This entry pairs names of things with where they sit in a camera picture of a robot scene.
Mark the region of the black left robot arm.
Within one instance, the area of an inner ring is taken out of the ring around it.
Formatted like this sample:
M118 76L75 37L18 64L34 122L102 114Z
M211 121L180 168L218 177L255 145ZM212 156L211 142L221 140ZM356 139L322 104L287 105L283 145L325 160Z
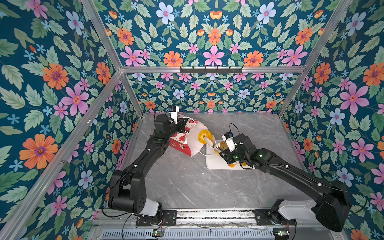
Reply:
M154 163L165 153L170 139L183 133L186 119L172 120L166 115L155 118L155 130L137 159L123 170L116 170L111 178L108 208L148 217L160 215L161 203L147 198L145 178Z

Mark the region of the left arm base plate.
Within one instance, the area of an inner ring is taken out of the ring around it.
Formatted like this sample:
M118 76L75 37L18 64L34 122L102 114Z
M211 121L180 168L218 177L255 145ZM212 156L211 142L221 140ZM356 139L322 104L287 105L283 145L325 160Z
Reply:
M174 227L176 225L178 212L176 210L159 210L151 217L139 215L136 221L136 227Z

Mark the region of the round yellow fake bun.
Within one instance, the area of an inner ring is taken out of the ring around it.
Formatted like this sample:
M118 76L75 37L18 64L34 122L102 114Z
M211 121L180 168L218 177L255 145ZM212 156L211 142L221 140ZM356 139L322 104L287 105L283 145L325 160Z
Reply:
M229 164L228 167L230 168L245 168L247 166L246 163L240 163L240 162L234 162L232 164Z

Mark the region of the ridged spiral fake bread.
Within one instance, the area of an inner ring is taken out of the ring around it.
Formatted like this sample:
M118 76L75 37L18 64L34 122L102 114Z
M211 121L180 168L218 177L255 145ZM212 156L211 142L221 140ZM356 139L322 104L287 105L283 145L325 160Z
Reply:
M227 144L226 142L220 142L220 143L219 143L219 147L220 147L220 149L221 149L222 151L224 151L224 150L228 150L228 149L229 149L228 144Z

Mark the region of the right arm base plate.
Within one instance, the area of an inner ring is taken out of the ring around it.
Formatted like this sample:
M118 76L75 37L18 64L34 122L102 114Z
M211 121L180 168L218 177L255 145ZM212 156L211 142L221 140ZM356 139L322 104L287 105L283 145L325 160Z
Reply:
M255 209L252 210L252 212L255 214L256 222L260 226L295 226L297 224L295 219L287 220L279 212L276 211L270 211L268 209Z

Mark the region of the red white paper bag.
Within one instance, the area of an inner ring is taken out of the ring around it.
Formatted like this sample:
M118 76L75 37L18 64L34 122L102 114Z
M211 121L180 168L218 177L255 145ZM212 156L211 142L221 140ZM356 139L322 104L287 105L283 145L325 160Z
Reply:
M204 146L204 144L201 144L198 140L199 132L201 130L208 130L208 128L202 122L192 119L190 117L181 116L180 119L188 120L185 128L185 133L174 134L170 138L170 147L189 157L193 157L197 153L199 153Z

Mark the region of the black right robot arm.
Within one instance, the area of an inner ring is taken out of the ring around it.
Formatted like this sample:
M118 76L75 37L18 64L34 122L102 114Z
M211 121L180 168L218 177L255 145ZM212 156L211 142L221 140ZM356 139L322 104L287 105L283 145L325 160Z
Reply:
M258 149L244 134L235 137L226 135L219 144L208 135L200 136L199 141L217 151L227 164L246 164L248 170L259 170L275 176L310 197L307 201L276 200L267 216L273 224L281 225L283 221L297 219L316 220L333 232L343 230L351 204L349 192L341 183L321 180L268 149Z

